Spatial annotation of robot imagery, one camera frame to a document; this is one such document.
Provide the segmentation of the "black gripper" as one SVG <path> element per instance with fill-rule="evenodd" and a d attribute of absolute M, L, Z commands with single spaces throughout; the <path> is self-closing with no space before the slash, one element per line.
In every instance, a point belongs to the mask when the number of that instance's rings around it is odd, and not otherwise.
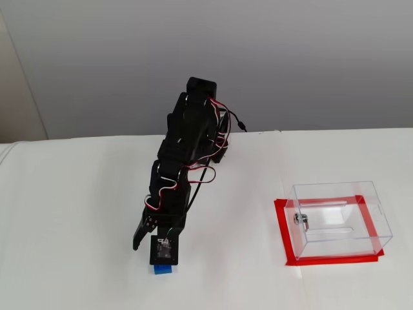
<path fill-rule="evenodd" d="M 176 237 L 179 236 L 186 224 L 186 212 L 170 213 L 168 211 L 154 211 L 145 208 L 141 220 L 134 233 L 132 248 L 138 250 L 143 238 L 152 233 L 155 229 L 160 237 Z"/>

